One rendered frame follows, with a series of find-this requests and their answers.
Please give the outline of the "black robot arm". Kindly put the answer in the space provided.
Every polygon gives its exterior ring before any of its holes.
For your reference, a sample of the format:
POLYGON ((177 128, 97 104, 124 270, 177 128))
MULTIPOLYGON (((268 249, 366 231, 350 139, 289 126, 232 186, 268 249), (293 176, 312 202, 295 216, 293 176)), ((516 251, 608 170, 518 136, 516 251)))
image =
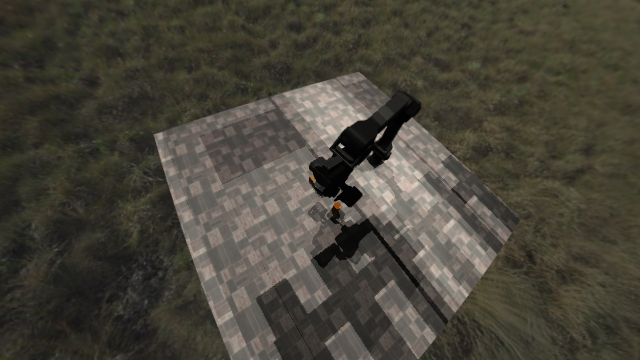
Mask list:
POLYGON ((313 169, 315 189, 325 197, 335 198, 340 191, 340 177, 351 173, 356 165, 367 158, 376 168, 388 160, 392 142, 402 124, 414 118, 421 108, 419 100, 399 90, 367 120, 346 127, 329 148, 333 152, 332 157, 313 169), (382 137, 375 140, 385 128, 382 137), (340 143, 344 148, 338 146, 340 143), (373 154, 367 157, 372 151, 373 154))

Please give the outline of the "brown rectangular block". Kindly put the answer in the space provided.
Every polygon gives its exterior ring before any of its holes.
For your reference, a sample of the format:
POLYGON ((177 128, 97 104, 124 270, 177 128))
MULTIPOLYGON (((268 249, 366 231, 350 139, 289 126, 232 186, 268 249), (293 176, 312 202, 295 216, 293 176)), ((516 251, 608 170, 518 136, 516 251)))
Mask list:
MULTIPOLYGON (((313 186, 313 188, 315 189, 314 184, 315 184, 316 180, 315 180, 315 178, 314 178, 314 175, 309 176, 309 182, 311 183, 311 185, 312 185, 312 186, 313 186)), ((316 189, 315 189, 315 190, 316 190, 316 189)), ((317 193, 319 193, 317 190, 316 190, 316 192, 317 192, 317 193)))

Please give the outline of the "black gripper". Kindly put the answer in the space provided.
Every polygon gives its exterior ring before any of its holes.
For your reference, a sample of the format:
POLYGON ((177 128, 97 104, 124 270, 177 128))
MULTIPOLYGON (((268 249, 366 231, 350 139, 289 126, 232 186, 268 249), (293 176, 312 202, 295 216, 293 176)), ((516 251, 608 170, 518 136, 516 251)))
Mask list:
MULTIPOLYGON (((321 164, 322 162, 324 162, 326 159, 323 157, 319 157, 317 159, 315 159, 314 161, 312 161, 309 165, 309 169, 313 172, 313 169, 321 164)), ((361 191, 359 191, 355 186, 348 186, 345 181, 349 178, 349 174, 344 174, 342 177, 340 177, 340 185, 339 188, 342 190, 342 193, 340 193, 335 199, 335 201, 341 200, 343 203, 345 203, 348 207, 352 207, 362 196, 363 193, 361 191)))

